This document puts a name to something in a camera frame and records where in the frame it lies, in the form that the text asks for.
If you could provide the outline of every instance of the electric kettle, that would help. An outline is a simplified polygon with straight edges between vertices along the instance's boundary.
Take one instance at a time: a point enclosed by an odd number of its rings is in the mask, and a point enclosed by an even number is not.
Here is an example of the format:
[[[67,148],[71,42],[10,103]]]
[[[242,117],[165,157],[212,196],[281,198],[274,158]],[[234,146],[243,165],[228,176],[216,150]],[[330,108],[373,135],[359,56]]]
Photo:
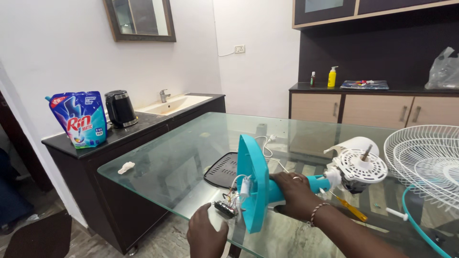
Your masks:
[[[131,99],[125,90],[113,90],[105,93],[108,117],[116,128],[137,123],[137,116],[132,108]]]

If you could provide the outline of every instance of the sink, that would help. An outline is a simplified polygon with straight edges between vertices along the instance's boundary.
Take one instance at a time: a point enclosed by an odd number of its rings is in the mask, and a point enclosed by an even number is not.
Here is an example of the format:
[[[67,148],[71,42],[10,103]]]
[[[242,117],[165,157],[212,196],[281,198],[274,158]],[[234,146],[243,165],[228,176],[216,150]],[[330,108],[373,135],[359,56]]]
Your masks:
[[[137,109],[136,111],[167,116],[187,107],[190,107],[192,105],[208,100],[210,98],[212,97],[179,95],[172,98],[168,98],[166,103],[155,103],[148,107]]]

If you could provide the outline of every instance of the hand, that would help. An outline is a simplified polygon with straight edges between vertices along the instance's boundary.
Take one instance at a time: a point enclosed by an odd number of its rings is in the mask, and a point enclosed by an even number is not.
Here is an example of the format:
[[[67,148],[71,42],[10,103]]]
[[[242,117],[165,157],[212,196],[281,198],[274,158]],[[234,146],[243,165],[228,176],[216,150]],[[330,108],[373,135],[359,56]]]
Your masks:
[[[285,197],[285,205],[275,207],[279,213],[298,220],[311,220],[313,210],[323,203],[309,187],[309,181],[303,174],[280,172],[270,174]]]
[[[204,204],[193,214],[188,223],[186,238],[190,244],[190,258],[220,258],[225,249],[228,224],[222,222],[217,232],[210,224],[207,210],[210,203]]]

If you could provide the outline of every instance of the glass tabletop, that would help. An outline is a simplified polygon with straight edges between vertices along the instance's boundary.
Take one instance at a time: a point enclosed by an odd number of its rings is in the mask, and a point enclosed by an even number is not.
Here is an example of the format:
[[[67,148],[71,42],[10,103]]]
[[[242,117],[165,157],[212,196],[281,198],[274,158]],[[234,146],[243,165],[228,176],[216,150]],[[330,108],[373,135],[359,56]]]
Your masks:
[[[98,172],[189,220],[201,205],[223,201],[222,193],[228,190],[208,184],[203,175],[222,156],[236,152],[241,134],[253,137],[275,134],[276,140],[268,145],[273,152],[272,159],[279,161],[289,172],[318,175],[323,174],[336,154],[335,151],[327,154],[323,151],[356,136],[372,139],[384,160],[384,141],[394,131],[211,112],[110,161]],[[258,143],[262,145],[264,139],[259,139]],[[283,170],[274,160],[268,160],[270,173]],[[118,174],[123,164],[129,161],[135,163],[134,168]],[[386,207],[402,210],[404,189],[396,178],[388,175],[384,181],[370,185],[361,194],[352,195],[337,188],[334,193],[367,215],[368,221],[360,224],[400,251],[410,257],[436,257],[411,224],[385,211]],[[456,218],[439,212],[436,206],[423,204],[422,199],[415,195],[409,195],[407,199],[410,213],[419,220],[424,230],[451,231],[445,225]],[[335,198],[330,203],[349,218],[357,220]],[[209,218],[216,230],[219,230],[222,220],[227,220],[214,207],[209,209]],[[319,229],[272,211],[268,211],[259,233],[249,234],[242,220],[227,221],[230,228],[228,241],[258,257],[344,257]]]

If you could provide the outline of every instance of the wall switch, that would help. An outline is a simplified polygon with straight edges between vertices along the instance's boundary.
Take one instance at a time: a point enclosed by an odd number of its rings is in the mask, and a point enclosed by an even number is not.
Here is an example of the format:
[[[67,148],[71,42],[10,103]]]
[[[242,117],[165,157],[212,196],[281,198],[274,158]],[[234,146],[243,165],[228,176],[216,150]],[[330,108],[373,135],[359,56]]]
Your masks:
[[[241,54],[246,52],[246,45],[237,45],[234,46],[234,53]]]

